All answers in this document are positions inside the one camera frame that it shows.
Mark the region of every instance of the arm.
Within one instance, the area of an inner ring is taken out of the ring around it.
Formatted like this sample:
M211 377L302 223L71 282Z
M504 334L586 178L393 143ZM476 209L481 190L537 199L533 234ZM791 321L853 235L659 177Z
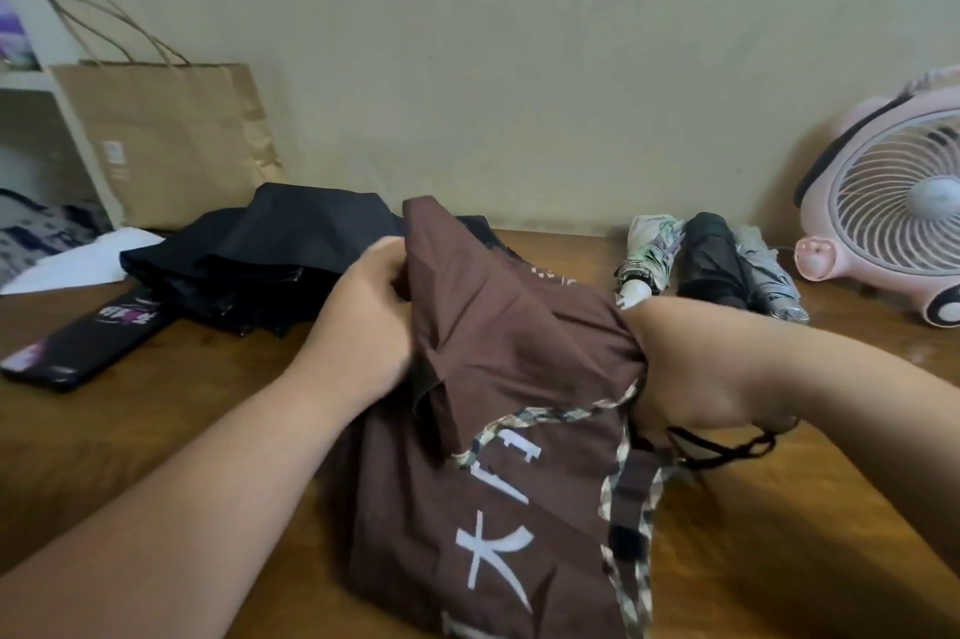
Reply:
M214 639L340 431L402 378L403 242L343 275L286 373L0 578L0 636Z
M960 574L960 389L849 338L718 305L653 298L627 321L650 362L641 428L800 417Z

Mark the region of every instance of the paper bag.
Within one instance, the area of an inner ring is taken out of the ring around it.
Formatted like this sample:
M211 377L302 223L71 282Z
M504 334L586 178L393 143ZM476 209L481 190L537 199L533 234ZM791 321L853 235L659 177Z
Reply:
M123 224L175 230L213 209L245 207L260 184L286 182L245 64L192 64L112 0L105 0L109 7L73 0L134 28L163 60L137 62L61 0L49 1L92 60L50 69L123 207ZM112 44L128 62L100 61L71 23Z

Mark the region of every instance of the wooden table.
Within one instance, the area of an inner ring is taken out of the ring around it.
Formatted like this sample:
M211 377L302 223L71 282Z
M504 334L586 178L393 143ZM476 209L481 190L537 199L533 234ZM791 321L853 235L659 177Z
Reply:
M610 283L622 257L622 243L606 239L503 238L523 257L580 281ZM127 288L3 298L0 353ZM960 329L924 326L848 282L801 289L817 326L960 382ZM0 383L0 571L270 381L305 333L238 339L180 321L72 394ZM310 486L229 635L420 636L337 583L323 494L322 479ZM724 468L703 483L675 480L660 505L655 639L960 637L960 581L810 427L760 461Z

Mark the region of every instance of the bag handle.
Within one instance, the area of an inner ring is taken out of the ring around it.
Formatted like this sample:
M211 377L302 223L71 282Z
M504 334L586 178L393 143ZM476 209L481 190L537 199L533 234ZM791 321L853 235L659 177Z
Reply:
M90 46L87 44L87 41L84 40L78 34L77 30L74 28L74 25L77 25L78 27L82 27L83 29L90 32L92 35L95 35L96 37L101 38L103 41L115 47L126 58L127 62L130 62L133 64L137 63L134 57L130 54L130 52L126 50L126 48L123 45L121 45L115 39L108 37L107 35L100 32L99 30L91 27L89 24L82 21L81 19L78 19L78 17L75 14L71 13L69 10L67 10L64 7L63 4L61 4L60 0L47 0L47 1L50 3L50 6L53 8L56 15L63 22L63 25L66 26L67 31L70 33L70 36L75 40L77 40L77 44L83 49L83 51L87 54L88 57L90 57L91 60L93 60L94 62L100 65L104 64L104 62L97 57L97 55L93 52L93 50L90 49ZM155 38L153 35L151 35L149 32L143 29L143 27L140 26L129 14L124 12L124 10L120 7L120 5L114 2L114 0L103 0L109 5L108 7L105 7L104 5L98 2L93 2L91 0L71 0L71 1L80 2L103 14L111 16L114 19L117 19L123 22L124 24L126 24L126 26L140 33L140 35L143 36L143 38L146 38L147 41L150 42L150 45L152 45L153 49L157 51L157 53L160 55L160 58L168 67L173 67L174 62L171 61L170 57L167 55L167 52L169 52L175 58L178 58L179 60L181 60L183 64L185 65L190 64L190 61L188 61L181 53L174 50L173 47L168 45L166 42L158 38Z
M932 70L928 70L920 75L916 80L911 80L907 83L903 87L903 90L900 91L900 94L903 95L907 93L916 95L917 93L930 92L933 87L958 77L960 77L960 65L934 67Z

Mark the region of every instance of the black cloth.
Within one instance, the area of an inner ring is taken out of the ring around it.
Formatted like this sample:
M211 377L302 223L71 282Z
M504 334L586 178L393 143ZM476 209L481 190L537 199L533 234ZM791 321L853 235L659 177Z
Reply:
M485 246L510 252L485 217L460 219ZM246 208L204 214L160 244L122 253L120 263L189 317L282 337L317 317L370 244L402 234L403 220L376 194L263 184Z
M734 233L719 214L701 211L683 227L677 271L680 297L749 309L748 268L738 255Z

